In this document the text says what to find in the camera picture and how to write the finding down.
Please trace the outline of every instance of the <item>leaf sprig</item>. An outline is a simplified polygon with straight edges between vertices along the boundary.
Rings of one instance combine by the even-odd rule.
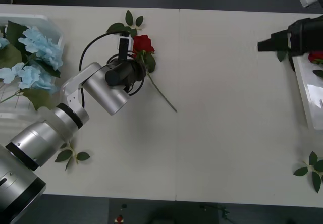
[[[301,167],[294,172],[296,176],[304,176],[308,173],[308,170],[312,171],[312,181],[314,190],[318,193],[321,187],[321,181],[323,181],[323,160],[318,161],[318,157],[315,152],[309,155],[308,164],[303,162],[306,167]]]
[[[57,155],[55,162],[64,162],[68,160],[65,166],[65,171],[67,170],[67,168],[69,167],[69,165],[73,160],[75,160],[76,164],[79,164],[79,161],[85,161],[90,158],[90,155],[87,152],[76,153],[71,143],[69,144],[64,143],[61,146],[61,149],[65,149],[65,150],[63,150]]]
[[[127,10],[126,12],[126,23],[128,26],[125,26],[121,22],[117,22],[112,24],[108,30],[107,33],[111,32],[117,32],[117,31],[127,31],[131,35],[132,38],[134,38],[136,35],[138,35],[138,30],[141,30],[140,26],[143,23],[143,16],[139,16],[136,19],[135,25],[134,25],[134,18],[130,10]]]

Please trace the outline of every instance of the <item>green leaf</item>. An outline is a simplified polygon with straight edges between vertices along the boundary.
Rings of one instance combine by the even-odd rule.
[[[21,53],[11,44],[0,50],[0,68],[11,68],[21,61]]]
[[[12,46],[18,49],[22,55],[30,54],[26,51],[26,46],[18,41],[19,38],[25,38],[25,35],[22,33],[27,29],[26,26],[8,21],[6,39]]]
[[[73,160],[73,157],[70,157],[69,161],[67,162],[66,164],[66,167],[65,167],[65,171],[67,170],[67,168],[69,167],[70,163],[72,162]]]
[[[321,177],[317,172],[312,172],[312,180],[315,191],[318,193],[321,187]]]
[[[323,64],[323,59],[314,59],[311,63],[313,63],[313,64]]]
[[[319,77],[323,78],[323,70],[313,70],[313,73],[316,76],[319,76]]]
[[[34,62],[38,63],[43,69],[45,69],[46,72],[48,72],[50,75],[60,78],[61,73],[59,70],[54,70],[51,65],[48,65],[44,60],[36,59]]]
[[[132,38],[135,38],[135,36],[137,35],[137,29],[132,29],[130,31],[130,35],[131,35]]]
[[[69,159],[72,156],[72,154],[73,153],[71,150],[65,150],[63,152],[60,152],[59,155],[57,155],[55,162],[63,162]]]
[[[318,162],[314,165],[314,169],[315,169],[316,171],[323,172],[323,160],[318,161]]]
[[[150,54],[147,53],[146,60],[145,60],[146,67],[148,72],[152,73],[156,69],[156,61],[155,58]]]
[[[0,32],[2,33],[2,35],[4,36],[4,38],[6,37],[5,35],[5,26],[0,26]]]
[[[307,172],[308,172],[308,168],[307,167],[301,167],[300,169],[298,169],[298,170],[296,170],[294,172],[294,175],[296,175],[296,176],[303,176],[303,175],[307,174]]]
[[[315,152],[311,152],[311,154],[309,155],[309,160],[308,160],[308,164],[309,165],[314,165],[317,163],[317,155]]]
[[[53,102],[50,93],[44,89],[23,89],[23,96],[27,97],[38,110],[40,107],[53,108]]]
[[[143,22],[143,16],[139,16],[136,20],[136,26],[141,26]]]
[[[282,62],[285,59],[286,55],[287,55],[286,51],[278,51],[277,52],[277,58],[280,62]]]
[[[130,31],[131,31],[131,27],[130,27],[130,26],[126,26],[126,27],[125,27],[125,31],[128,31],[128,32],[130,33]]]
[[[128,26],[133,25],[133,16],[132,16],[130,10],[127,10],[127,12],[126,12],[126,23],[128,24]]]
[[[106,32],[109,33],[109,32],[117,32],[117,31],[124,31],[124,30],[125,30],[124,24],[117,22],[112,24]]]
[[[77,154],[76,159],[79,161],[85,161],[88,160],[90,158],[90,155],[86,152],[80,152]]]

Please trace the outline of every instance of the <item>artificial flower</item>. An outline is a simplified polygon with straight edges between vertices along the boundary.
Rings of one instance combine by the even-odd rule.
[[[18,71],[20,71],[24,67],[24,63],[17,63],[11,69],[10,68],[2,68],[0,69],[0,79],[4,80],[5,84],[10,84],[14,78],[18,75]]]
[[[19,88],[29,89],[31,86],[39,80],[40,70],[34,66],[25,66],[18,71],[18,76],[21,77]]]
[[[10,43],[5,38],[0,38],[0,50],[4,49],[6,46],[8,46]]]
[[[50,94],[53,94],[58,90],[58,88],[53,84],[53,76],[45,70],[40,73],[39,80],[36,81],[32,87],[46,89]]]
[[[316,60],[320,60],[320,59],[323,59],[323,51],[318,51],[318,52],[311,52],[309,55],[308,55],[308,59],[313,62],[313,61],[316,61]]]
[[[63,50],[47,39],[36,27],[23,32],[26,38],[19,38],[18,41],[26,46],[26,51],[36,53],[36,56],[43,59],[47,64],[57,70],[63,65]]]
[[[133,53],[137,55],[141,51],[155,52],[155,49],[151,46],[151,40],[147,35],[135,36],[133,42]]]

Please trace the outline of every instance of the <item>black ring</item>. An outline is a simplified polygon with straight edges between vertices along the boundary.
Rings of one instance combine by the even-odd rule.
[[[10,223],[41,192],[46,183],[37,178],[5,210],[0,212],[0,223]]]
[[[39,165],[35,163],[28,155],[26,155],[19,147],[17,147],[12,142],[6,146],[14,156],[16,156],[25,166],[33,171],[35,171]]]
[[[61,109],[64,111],[77,125],[77,127],[80,129],[83,126],[83,122],[79,118],[79,116],[67,105],[64,103],[60,103],[58,106],[56,106],[58,109]]]

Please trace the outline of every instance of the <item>silver robot arm segment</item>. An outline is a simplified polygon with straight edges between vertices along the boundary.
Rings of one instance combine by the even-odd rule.
[[[46,189],[34,170],[43,166],[89,120],[78,100],[83,87],[110,115],[128,101],[124,87],[109,87],[107,66],[91,63],[61,88],[61,102],[38,110],[40,119],[0,146],[0,223],[16,222]]]

